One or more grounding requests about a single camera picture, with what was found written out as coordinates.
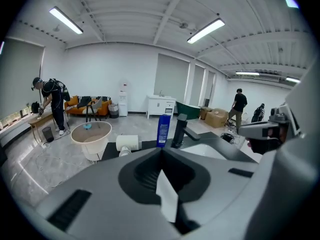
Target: orange sofa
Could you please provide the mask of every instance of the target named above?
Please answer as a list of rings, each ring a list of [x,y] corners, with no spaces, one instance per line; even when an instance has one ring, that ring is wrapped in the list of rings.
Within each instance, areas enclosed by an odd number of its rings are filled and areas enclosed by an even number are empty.
[[[93,97],[92,100],[88,104],[90,104],[93,101],[97,102],[98,100],[95,97]],[[74,108],[71,108],[69,110],[66,110],[67,107],[77,105],[78,103],[79,103],[78,96],[73,96],[70,99],[70,101],[66,101],[64,103],[65,112],[67,114],[71,114],[71,115],[83,115],[83,114],[85,114],[86,112],[84,112],[84,110],[87,109],[86,106],[83,106],[83,107],[80,107],[80,108],[74,107]],[[107,114],[109,113],[108,105],[110,105],[110,104],[112,104],[111,99],[109,99],[107,101],[103,101],[102,102],[102,107],[98,108],[98,112],[97,112],[98,115],[99,116],[107,116]]]

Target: black pants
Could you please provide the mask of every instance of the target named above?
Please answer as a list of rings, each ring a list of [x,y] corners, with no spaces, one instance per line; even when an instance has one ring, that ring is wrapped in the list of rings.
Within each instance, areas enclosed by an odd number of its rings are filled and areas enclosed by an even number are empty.
[[[61,101],[56,104],[51,104],[52,107],[52,115],[56,122],[56,124],[59,127],[60,131],[64,131],[64,100],[63,97],[60,97]]]

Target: wooden table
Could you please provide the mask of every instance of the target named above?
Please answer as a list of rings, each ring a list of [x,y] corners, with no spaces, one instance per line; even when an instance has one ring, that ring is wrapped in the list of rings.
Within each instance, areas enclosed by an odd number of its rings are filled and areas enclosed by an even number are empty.
[[[44,112],[40,118],[39,118],[39,115],[34,115],[29,121],[28,121],[28,124],[31,126],[31,129],[32,129],[32,133],[33,133],[33,137],[35,139],[36,142],[38,142],[36,136],[35,136],[35,131],[34,131],[34,128],[36,129],[36,132],[38,133],[39,135],[39,138],[40,138],[40,142],[42,142],[42,139],[41,139],[41,136],[40,136],[40,133],[39,133],[39,130],[38,130],[38,127],[42,126],[44,123],[48,122],[49,120],[53,120],[53,123],[54,123],[54,127],[56,127],[56,123],[55,123],[55,120],[54,120],[54,116],[52,115],[52,112],[51,111],[46,111]]]

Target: white bucket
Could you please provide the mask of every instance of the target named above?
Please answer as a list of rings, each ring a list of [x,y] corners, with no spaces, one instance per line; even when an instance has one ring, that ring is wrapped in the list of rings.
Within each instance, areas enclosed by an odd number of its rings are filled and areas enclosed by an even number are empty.
[[[85,158],[90,161],[99,161],[109,142],[107,136],[111,130],[111,124],[105,121],[85,122],[73,129],[71,139],[81,145]]]

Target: black t-shirt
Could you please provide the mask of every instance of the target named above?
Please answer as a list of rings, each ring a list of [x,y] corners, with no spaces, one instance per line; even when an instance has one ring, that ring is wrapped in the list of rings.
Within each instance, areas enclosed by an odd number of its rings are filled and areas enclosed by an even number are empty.
[[[41,90],[43,97],[48,97],[50,94],[52,94],[52,104],[56,105],[60,102],[60,94],[61,94],[61,88],[57,87],[53,82],[43,82],[43,87]]]
[[[244,106],[247,105],[247,98],[242,93],[237,93],[234,97],[234,101],[236,101],[233,109],[238,112],[244,111]]]

